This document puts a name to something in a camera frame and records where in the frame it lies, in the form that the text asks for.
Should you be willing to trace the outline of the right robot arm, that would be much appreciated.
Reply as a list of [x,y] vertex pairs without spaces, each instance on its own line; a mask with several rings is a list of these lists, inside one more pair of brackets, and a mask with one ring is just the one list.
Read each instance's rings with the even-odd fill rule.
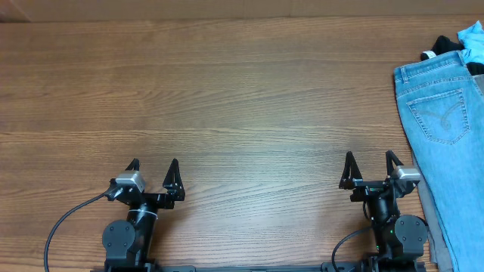
[[336,271],[336,253],[345,241],[367,231],[372,231],[376,252],[358,263],[347,267],[348,271],[360,272],[407,272],[425,271],[425,265],[417,260],[424,254],[428,240],[428,223],[416,215],[403,215],[397,199],[407,196],[420,183],[421,174],[412,165],[404,165],[393,151],[386,151],[386,178],[382,181],[364,181],[352,152],[346,153],[345,165],[339,188],[351,190],[350,200],[361,202],[370,225],[357,230],[334,247],[331,265]]

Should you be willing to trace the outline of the blue denim jeans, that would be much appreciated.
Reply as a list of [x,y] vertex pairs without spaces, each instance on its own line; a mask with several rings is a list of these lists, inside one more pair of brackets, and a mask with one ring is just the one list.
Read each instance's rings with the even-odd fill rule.
[[483,269],[483,92],[459,51],[394,71],[396,103],[456,271]]

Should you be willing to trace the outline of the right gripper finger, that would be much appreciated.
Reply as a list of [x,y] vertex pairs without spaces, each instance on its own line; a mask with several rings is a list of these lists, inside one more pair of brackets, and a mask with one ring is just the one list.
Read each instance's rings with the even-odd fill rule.
[[339,188],[344,190],[355,189],[362,181],[363,178],[355,157],[351,151],[348,151],[346,153],[345,165],[340,179]]
[[397,166],[401,165],[403,165],[403,163],[392,150],[386,151],[386,172],[388,176],[394,172]]

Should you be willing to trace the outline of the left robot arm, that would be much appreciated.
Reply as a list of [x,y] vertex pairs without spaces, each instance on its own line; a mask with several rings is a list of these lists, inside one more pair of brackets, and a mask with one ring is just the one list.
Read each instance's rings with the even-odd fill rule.
[[124,172],[110,180],[104,194],[110,201],[129,207],[125,220],[108,224],[102,235],[106,251],[106,271],[161,271],[155,260],[148,258],[155,224],[160,209],[173,209],[185,199],[185,189],[178,160],[172,160],[163,181],[165,193],[147,193],[140,172],[140,161],[133,159]]

